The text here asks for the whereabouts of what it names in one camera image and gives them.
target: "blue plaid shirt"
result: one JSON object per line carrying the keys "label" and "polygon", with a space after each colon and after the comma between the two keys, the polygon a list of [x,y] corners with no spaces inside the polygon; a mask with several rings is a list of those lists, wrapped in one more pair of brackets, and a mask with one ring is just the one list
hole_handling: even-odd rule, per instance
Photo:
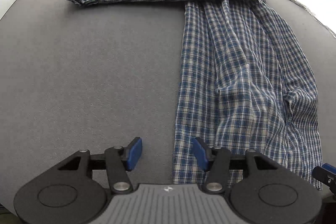
{"label": "blue plaid shirt", "polygon": [[[70,0],[78,5],[120,1]],[[305,178],[322,164],[317,88],[288,24],[266,0],[185,1],[173,179],[202,183],[192,138],[255,149]],[[230,184],[242,178],[232,171]]]}

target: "checkered fabric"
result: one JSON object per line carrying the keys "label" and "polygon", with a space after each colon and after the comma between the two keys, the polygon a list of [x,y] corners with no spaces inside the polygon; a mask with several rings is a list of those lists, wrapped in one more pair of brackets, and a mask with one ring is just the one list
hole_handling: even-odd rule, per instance
{"label": "checkered fabric", "polygon": [[[78,5],[119,1],[70,0]],[[305,178],[322,164],[313,72],[266,0],[185,1],[173,178],[202,183],[191,140],[234,154],[255,149]],[[229,185],[241,179],[232,171]]]}

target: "metal screw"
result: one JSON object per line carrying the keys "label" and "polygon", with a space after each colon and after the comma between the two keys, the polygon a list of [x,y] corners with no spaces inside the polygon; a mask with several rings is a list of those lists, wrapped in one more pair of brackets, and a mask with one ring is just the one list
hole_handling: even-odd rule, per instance
{"label": "metal screw", "polygon": [[207,184],[207,189],[212,192],[220,191],[223,189],[223,186],[218,182],[210,182]]}
{"label": "metal screw", "polygon": [[126,191],[130,188],[131,186],[127,182],[116,182],[113,184],[113,188],[116,189],[117,191]]}

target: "white logo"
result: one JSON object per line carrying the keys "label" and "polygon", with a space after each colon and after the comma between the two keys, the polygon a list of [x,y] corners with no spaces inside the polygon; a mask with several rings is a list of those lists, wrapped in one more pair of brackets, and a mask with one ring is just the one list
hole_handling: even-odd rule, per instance
{"label": "white logo", "polygon": [[167,186],[165,188],[163,188],[166,192],[171,192],[172,190],[174,190],[174,188]]}

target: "small screw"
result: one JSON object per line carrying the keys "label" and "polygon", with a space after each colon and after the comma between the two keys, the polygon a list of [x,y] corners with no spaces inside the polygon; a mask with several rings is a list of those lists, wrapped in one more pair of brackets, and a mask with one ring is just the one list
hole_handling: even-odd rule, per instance
{"label": "small screw", "polygon": [[223,189],[223,186],[218,182],[210,182],[207,184],[206,187],[211,192],[216,192],[216,191],[220,191],[221,189]]}
{"label": "small screw", "polygon": [[113,188],[116,189],[117,191],[126,191],[130,188],[131,186],[127,182],[116,182],[113,184]]}

